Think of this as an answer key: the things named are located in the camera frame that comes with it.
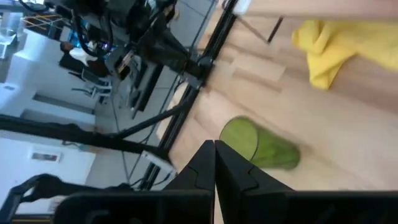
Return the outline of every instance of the gray floor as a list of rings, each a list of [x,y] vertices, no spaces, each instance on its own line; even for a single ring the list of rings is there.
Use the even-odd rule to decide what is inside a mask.
[[[176,38],[184,45],[191,46],[195,40],[197,31],[200,29],[201,23],[211,6],[211,0],[179,0],[177,3],[177,9],[180,11],[180,17],[177,21],[172,21],[171,31]],[[205,31],[206,25],[200,31],[200,35],[196,39],[196,43],[200,40],[200,37]],[[122,106],[123,94],[115,94],[114,106],[118,118],[119,128],[124,129],[133,126],[147,118],[155,116],[159,113],[163,102],[166,99],[169,88],[172,86],[173,80],[176,77],[176,73],[171,72],[168,68],[164,68],[155,90],[153,91],[149,103],[143,113],[138,113],[134,119],[130,118],[130,112],[128,109]],[[123,92],[126,87],[125,83],[121,83],[118,90]],[[167,104],[171,100],[171,96],[168,97]],[[103,128],[104,132],[117,131],[115,118],[113,115],[111,103],[107,106],[99,106],[96,108],[97,123]],[[128,140],[134,142],[140,142],[150,133],[150,128],[140,131],[139,133],[130,136]],[[148,144],[157,146],[159,138],[156,136],[156,130],[151,134]],[[125,153],[127,173],[130,173],[138,154]],[[130,178],[130,183],[142,178],[149,162],[144,159],[140,159],[138,165]],[[164,179],[167,174],[160,172],[156,182]],[[110,185],[118,185],[122,182],[126,182],[126,175],[123,166],[122,155],[119,151],[104,149],[97,154],[94,164],[91,168],[91,172],[87,178],[86,184],[95,187],[108,187]],[[162,189],[170,180],[155,186],[153,189]]]

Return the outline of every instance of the metal rod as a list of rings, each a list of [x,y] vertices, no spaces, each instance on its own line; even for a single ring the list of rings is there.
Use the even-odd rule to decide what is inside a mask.
[[[37,19],[38,21],[43,22],[43,23],[42,23],[42,24],[35,24],[35,25],[32,25],[32,26],[27,26],[27,27],[25,27],[25,28],[31,28],[31,27],[37,27],[37,26],[40,27],[40,26],[42,26],[42,25],[49,25],[49,26],[54,26],[55,28],[61,29],[61,30],[62,30],[61,27],[57,27],[56,25],[53,24],[54,22],[61,21],[62,18],[61,18],[61,19],[56,19],[56,20],[54,20],[54,21],[43,21],[43,20],[40,20],[40,19],[38,19],[38,18],[35,18],[35,19]]]
[[[271,34],[268,37],[268,41],[267,41],[268,44],[271,43],[271,41],[273,40],[273,38],[274,38],[276,32],[278,31],[278,29],[280,27],[280,24],[282,23],[283,20],[284,20],[284,18],[280,17],[278,19],[278,22],[276,22],[276,25],[274,26],[274,29],[272,30]]]
[[[213,8],[215,2],[216,2],[216,0],[214,0],[214,1],[211,2],[210,6],[209,6],[209,8],[208,8],[208,10],[207,10],[207,12],[206,12],[206,15],[205,15],[205,17],[203,18],[203,20],[202,20],[202,22],[201,22],[201,24],[200,24],[199,30],[198,30],[197,34],[195,35],[195,38],[193,38],[191,47],[190,47],[190,49],[189,49],[189,54],[190,54],[190,55],[191,55],[192,52],[193,52],[193,48],[194,48],[194,46],[195,46],[195,43],[196,43],[196,41],[197,41],[198,38],[199,38],[199,34],[200,34],[201,30],[203,29],[203,26],[205,26],[205,23],[206,23],[206,21],[207,21],[207,17],[210,15],[211,9]]]
[[[236,16],[232,13],[237,0],[225,0],[228,1],[224,7],[224,12],[222,13],[220,19],[217,22],[216,28],[214,33],[211,35],[209,42],[207,43],[205,52],[203,53],[204,55],[211,55],[214,56],[213,59],[215,59],[218,56],[218,53],[220,52],[220,49],[222,47],[222,45],[224,44],[225,40],[220,39],[220,36],[218,35],[214,35],[215,33],[225,33],[227,31],[227,33],[229,33],[229,31],[231,30]],[[213,49],[210,48],[209,46],[215,46],[218,47],[217,49]]]
[[[24,20],[24,22],[26,22],[26,23],[28,23],[28,24],[31,24],[31,25],[37,25],[37,24],[34,24],[33,22],[29,22],[29,21],[26,21],[26,20]],[[40,28],[40,29],[42,29],[42,30],[46,30],[46,28],[41,27],[41,26],[38,26],[37,28]]]
[[[188,98],[188,96],[191,96],[190,98],[192,101],[190,104],[193,105],[193,102],[195,101],[195,98],[197,97],[199,91],[195,90],[191,86],[188,86],[187,89],[184,91],[182,99]],[[160,140],[159,143],[159,148],[166,150],[167,153],[171,150],[171,147],[173,146],[174,141],[176,140],[178,133],[180,131],[180,125],[182,126],[183,122],[185,121],[186,117],[189,114],[191,106],[189,107],[188,110],[178,114],[177,116],[174,116],[172,120],[170,121],[169,125],[166,128],[166,131]]]
[[[155,164],[150,163],[149,167],[145,171],[141,183],[138,186],[140,190],[150,190],[155,183],[156,177],[160,172],[160,168]]]
[[[36,17],[50,18],[50,17],[59,17],[59,15],[25,16],[24,19],[30,19],[30,18],[36,18]]]
[[[176,115],[177,113],[187,108],[188,102],[189,99],[185,99],[182,102],[180,102],[177,106],[174,106],[172,109],[164,111],[163,113],[158,114],[152,118],[149,118],[148,120],[143,121],[131,128],[125,129],[117,134],[114,134],[113,137],[116,139],[124,139],[132,134],[135,134],[145,128],[152,126],[153,124],[158,123],[159,121],[162,121],[163,119]]]
[[[70,129],[61,124],[41,123],[0,114],[0,129],[23,134],[33,134],[45,138],[77,142],[107,149],[116,149],[124,152],[140,154],[145,150],[165,158],[164,153],[159,152],[154,146],[115,139],[105,134],[87,132],[77,128]]]

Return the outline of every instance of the desk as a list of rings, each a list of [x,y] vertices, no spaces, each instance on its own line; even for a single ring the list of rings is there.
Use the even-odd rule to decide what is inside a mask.
[[[218,6],[199,48],[221,12]],[[243,19],[264,37],[278,20]],[[286,18],[270,45],[234,23],[170,151],[172,163],[182,170],[204,140],[218,139],[231,118],[245,115],[300,146],[296,169],[264,170],[295,190],[397,189],[398,73],[356,57],[344,64],[329,91],[312,88],[305,54],[291,43],[301,23]],[[168,122],[160,125],[159,136]]]

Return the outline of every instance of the floor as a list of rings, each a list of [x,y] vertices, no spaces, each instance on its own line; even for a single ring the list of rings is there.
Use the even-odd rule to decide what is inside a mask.
[[[211,6],[210,0],[179,0],[177,3],[177,9],[180,11],[180,17],[176,21],[172,21],[170,28],[174,36],[184,45],[191,46],[192,42],[195,40],[195,36],[200,29],[203,18],[205,17],[209,7]],[[196,39],[197,44],[200,37],[203,35],[205,29],[202,29],[200,35]],[[149,66],[148,72],[154,69],[154,65]],[[126,83],[122,82],[120,85],[116,84],[118,87],[118,94],[114,96],[114,106],[116,111],[116,117],[119,123],[119,129],[128,128],[141,121],[155,116],[159,113],[166,97],[169,92],[170,87],[172,87],[173,80],[175,79],[176,73],[170,71],[168,68],[164,68],[162,74],[156,84],[155,90],[153,91],[147,108],[143,113],[139,112],[134,119],[130,118],[130,111],[123,106],[123,90],[126,87]],[[167,99],[165,104],[165,109],[172,98],[172,93]],[[116,132],[116,122],[113,115],[113,109],[111,103],[106,106],[96,107],[96,123],[101,126],[102,132]],[[154,132],[151,134],[148,144],[157,146],[159,143],[159,137],[156,135],[155,127]],[[140,131],[133,136],[127,138],[127,140],[140,142],[145,139],[150,133],[150,128]],[[138,158],[138,154],[125,153],[127,173],[130,173],[134,163]],[[130,178],[130,183],[142,178],[149,162],[140,159],[137,167]],[[164,179],[167,174],[160,172],[156,182]],[[95,187],[108,187],[110,185],[118,185],[122,182],[126,182],[126,173],[123,166],[122,154],[119,151],[102,149],[97,153],[96,159],[91,168],[91,172],[87,178],[86,184]],[[163,184],[154,186],[153,189],[162,189],[167,185],[168,181]]]
[[[199,48],[221,13],[218,7]],[[258,35],[267,37],[278,17],[241,20],[252,29],[234,23],[169,154],[173,165],[182,170],[205,140],[218,139],[229,120],[246,116],[298,145],[295,169],[263,169],[295,190],[396,190],[398,72],[354,57],[328,91],[317,90],[309,84],[305,53],[292,45],[302,19],[285,18],[270,45]],[[159,136],[166,127],[163,121]],[[222,223],[217,202],[215,223]]]

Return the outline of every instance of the black bar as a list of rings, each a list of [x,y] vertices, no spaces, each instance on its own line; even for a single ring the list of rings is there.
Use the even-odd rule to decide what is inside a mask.
[[[237,1],[238,0],[230,0],[228,2],[223,14],[220,17],[220,20],[217,23],[214,33],[210,37],[205,52],[203,53],[204,55],[210,56],[212,59],[217,58],[236,20],[236,16],[232,14],[232,10]],[[206,80],[209,77],[210,73],[211,71],[208,71],[203,74],[203,77],[201,79],[204,83],[206,83]],[[175,142],[181,130],[181,127],[189,114],[189,110],[191,109],[193,102],[196,100],[198,94],[199,90],[194,89],[191,86],[187,86],[187,89],[185,90],[181,100],[189,99],[189,108],[187,111],[183,111],[180,114],[173,116],[169,125],[167,126],[167,129],[162,139],[160,140],[159,149],[165,150],[167,153],[170,152],[173,143]],[[146,170],[143,181],[140,183],[139,189],[150,190],[159,172],[159,167],[155,166],[154,164],[150,164]]]
[[[163,153],[160,153],[154,146],[115,139],[100,133],[91,133],[79,129],[71,130],[65,128],[63,125],[29,121],[23,118],[17,118],[3,114],[0,114],[0,129],[17,133],[33,134],[45,138],[77,142],[107,149],[115,149],[124,152],[140,154],[143,150],[145,150],[158,156],[164,155]]]
[[[188,103],[189,103],[189,98],[183,100],[177,106],[174,106],[172,109],[164,111],[163,113],[158,114],[152,118],[149,118],[148,120],[145,120],[131,128],[127,128],[127,129],[113,135],[113,137],[116,139],[124,139],[132,134],[135,134],[145,128],[148,128],[148,127],[158,123],[159,121],[162,121],[170,116],[173,116],[173,115],[181,112],[184,109],[187,109]]]
[[[142,96],[141,96],[142,100],[140,101],[139,104],[134,106],[135,108],[137,108],[137,110],[139,110],[139,111],[145,110],[145,107],[147,106],[149,98],[155,89],[155,86],[160,77],[160,74],[162,73],[163,67],[164,67],[163,65],[156,65],[155,70],[152,72],[152,76],[149,80],[148,86],[142,92]]]
[[[280,17],[280,18],[278,19],[278,22],[276,23],[276,25],[274,26],[274,29],[272,30],[271,34],[270,34],[269,37],[268,37],[268,40],[267,40],[267,43],[268,43],[268,44],[271,43],[271,41],[273,40],[273,38],[274,38],[276,32],[278,31],[279,26],[280,26],[280,24],[282,23],[283,20],[284,20],[283,17]]]

